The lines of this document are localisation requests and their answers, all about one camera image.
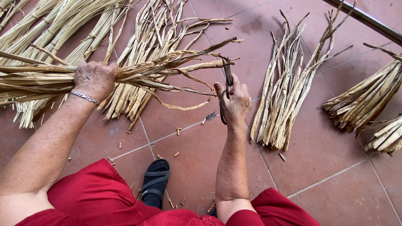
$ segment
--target black sandal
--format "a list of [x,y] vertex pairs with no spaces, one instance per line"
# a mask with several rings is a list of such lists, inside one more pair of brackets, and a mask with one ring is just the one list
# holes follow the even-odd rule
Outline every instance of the black sandal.
[[[165,162],[167,167],[168,167],[168,170],[166,170],[166,171],[158,171],[158,172],[149,172],[153,166],[155,166],[156,164],[158,164],[160,162]],[[169,180],[169,176],[170,176],[170,165],[169,165],[169,162],[166,159],[160,158],[160,159],[157,159],[157,160],[153,161],[150,164],[150,166],[148,167],[147,172],[144,175],[144,178],[145,177],[159,177],[159,178],[154,179],[154,180],[152,180],[152,181],[150,181],[150,182],[148,182],[148,183],[146,183],[146,184],[144,184],[142,186],[141,200],[144,201],[144,197],[146,197],[148,194],[156,194],[160,198],[160,207],[159,208],[162,209],[163,192],[165,191],[166,185],[168,184],[167,181]],[[150,186],[152,186],[152,185],[154,185],[156,183],[160,183],[160,182],[164,182],[164,181],[166,181],[166,185],[163,188],[163,192],[161,192],[160,190],[155,189],[155,188],[149,188]]]

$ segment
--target red dress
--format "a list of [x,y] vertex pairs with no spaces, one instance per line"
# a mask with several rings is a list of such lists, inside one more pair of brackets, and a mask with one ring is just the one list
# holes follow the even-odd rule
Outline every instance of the red dress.
[[[106,159],[60,179],[47,193],[55,209],[33,214],[16,226],[198,226],[225,224],[190,210],[162,211],[136,201],[127,183]],[[319,225],[306,211],[273,188],[251,201],[256,214],[240,210],[226,225]]]

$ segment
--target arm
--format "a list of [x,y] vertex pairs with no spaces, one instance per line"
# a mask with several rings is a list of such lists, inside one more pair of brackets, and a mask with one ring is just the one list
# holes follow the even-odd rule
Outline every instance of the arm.
[[[114,89],[118,65],[80,62],[75,92],[95,100]],[[65,103],[15,154],[0,175],[0,222],[15,225],[24,218],[51,209],[47,191],[62,173],[78,133],[96,104],[69,95]]]
[[228,124],[228,138],[219,161],[215,187],[218,218],[224,223],[239,210],[255,212],[249,200],[245,147],[246,117],[251,109],[251,98],[247,85],[240,84],[238,77],[232,75],[230,99],[222,96],[224,88],[220,83],[214,84],[219,100],[224,102],[224,117]]

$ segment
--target scissor blade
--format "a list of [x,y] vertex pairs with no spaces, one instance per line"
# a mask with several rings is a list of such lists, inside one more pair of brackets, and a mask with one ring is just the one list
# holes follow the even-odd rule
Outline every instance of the scissor blade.
[[233,78],[232,78],[232,74],[230,72],[230,65],[226,65],[224,59],[222,59],[222,62],[224,64],[224,69],[225,69],[226,85],[227,86],[232,86],[233,85]]

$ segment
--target stainless steel pipe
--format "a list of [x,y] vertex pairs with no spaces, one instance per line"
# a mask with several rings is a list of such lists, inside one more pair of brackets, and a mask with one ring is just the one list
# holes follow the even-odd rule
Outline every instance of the stainless steel pipe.
[[[328,4],[332,5],[335,8],[338,8],[341,2],[341,0],[323,0],[323,1],[327,2]],[[341,10],[345,13],[348,13],[352,8],[353,8],[352,5],[343,2]],[[367,13],[361,11],[360,9],[355,8],[351,14],[351,17],[367,25],[371,29],[377,31],[378,33],[382,34],[383,36],[395,42],[396,44],[402,46],[402,35],[400,33],[392,30],[391,28],[377,21],[376,19],[369,16]]]

